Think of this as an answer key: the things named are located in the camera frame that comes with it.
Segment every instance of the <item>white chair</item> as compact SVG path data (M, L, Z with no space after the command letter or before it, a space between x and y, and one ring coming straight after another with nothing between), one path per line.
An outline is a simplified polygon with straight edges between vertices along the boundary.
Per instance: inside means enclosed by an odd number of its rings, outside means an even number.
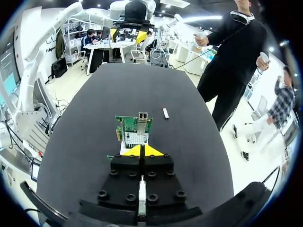
M130 52L125 54L125 57L128 59L133 59L134 62L136 62L136 60L140 60L140 61L146 61L147 60L147 56L145 53L145 49L147 47L147 43L149 41L149 37L146 37L143 44L141 45L140 49L138 49L138 47L136 47L136 49L131 50Z
M87 58L87 55L86 55L86 52L85 52L85 51L80 51L80 52L78 52L78 59L79 59L79 60L83 60L82 63L81 63L81 71L83 71L83 70L85 69L85 66L88 65L88 62L86 62L86 63L84 64L85 60L88 59L88 58Z

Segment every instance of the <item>seated person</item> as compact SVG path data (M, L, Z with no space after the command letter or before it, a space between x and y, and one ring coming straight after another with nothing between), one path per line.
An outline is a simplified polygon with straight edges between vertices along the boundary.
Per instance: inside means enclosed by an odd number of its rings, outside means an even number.
M98 30L97 31L97 36L95 36L95 37L98 39L98 41L100 41L101 37L102 37L102 30Z
M88 44L94 44L98 40L96 39L95 36L95 30L94 29L89 29L87 30L86 36L83 37L81 40L81 51L85 51L85 55L89 58L90 50L85 49L84 47Z
M147 37L149 37L150 39L148 40L148 43L147 43L147 47L145 49L145 52L147 55L149 55L150 51L152 50L153 48L153 43L155 41L155 37L152 35L152 32L151 31L148 31L147 32Z

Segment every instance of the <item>bolt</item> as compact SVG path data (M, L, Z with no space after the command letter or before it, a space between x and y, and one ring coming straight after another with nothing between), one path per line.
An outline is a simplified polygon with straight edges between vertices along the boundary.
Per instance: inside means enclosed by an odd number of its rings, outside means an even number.
M184 191L177 191L176 192L176 197L179 198L179 199L185 199L186 198L186 194Z
M149 172L147 175L149 177L155 177L157 174L155 172Z
M136 200L136 196L134 194L128 194L125 199L128 202L134 202Z
M147 201L156 202L156 201L158 201L158 196L156 194L151 194L148 196Z
M135 177L135 176L137 176L137 173L136 173L136 172L130 172L130 173L128 174L128 176L129 176L129 177Z
M174 171L169 170L169 171L166 172L166 175L169 176L169 177L172 177L172 176L175 175L175 173L174 173Z
M110 171L109 174L110 174L111 176L116 176L116 175L118 175L118 171L112 170L112 171Z
M100 199L100 200L108 199L108 193L104 190L100 191L99 195L98 195L98 199Z

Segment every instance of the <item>person in black outfit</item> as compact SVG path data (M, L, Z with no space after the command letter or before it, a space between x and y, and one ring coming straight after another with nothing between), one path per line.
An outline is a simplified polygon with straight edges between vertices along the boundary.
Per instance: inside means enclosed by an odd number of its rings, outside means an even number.
M95 36L95 30L89 29L87 30L86 36L83 37L81 40L81 51L85 51L85 55L88 57L90 56L91 50L85 49L84 47L88 44L94 44L98 41L98 38Z
M238 11L224 15L217 31L203 38L194 34L200 46L221 44L197 87L205 102L218 96L212 115L219 131L237 108L257 66L263 71L269 67L260 56L260 52L268 56L266 29L250 12L250 0L234 1Z
M96 37L97 37L98 40L101 40L101 37L102 37L102 30L98 30L98 31L97 31L97 36L96 36Z

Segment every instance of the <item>ceiling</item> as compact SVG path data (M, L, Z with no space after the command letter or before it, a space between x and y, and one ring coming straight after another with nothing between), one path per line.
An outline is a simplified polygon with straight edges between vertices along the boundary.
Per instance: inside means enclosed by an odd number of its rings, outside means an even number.
M32 8L42 6L42 8L56 8L56 7L67 7L74 2L79 0L27 0L26 8ZM83 0L82 5L84 9L97 8L100 4L100 8L108 9L110 4L116 0ZM173 17L176 13L179 13L183 18L196 17L196 16L221 16L224 13L236 10L237 6L234 0L185 0L190 3L189 6L181 9L178 7L171 6L166 8L166 5L161 4L160 0L155 0L157 7L155 15L161 17ZM255 15L256 19L263 22L262 16L259 11L258 0L250 0L252 2L251 11ZM201 27L202 29L215 30L219 26L220 20L204 20L190 23L195 27ZM282 40L274 37L270 31L268 37L268 48L271 46L274 48L273 54L284 62L282 54L279 51L279 46Z

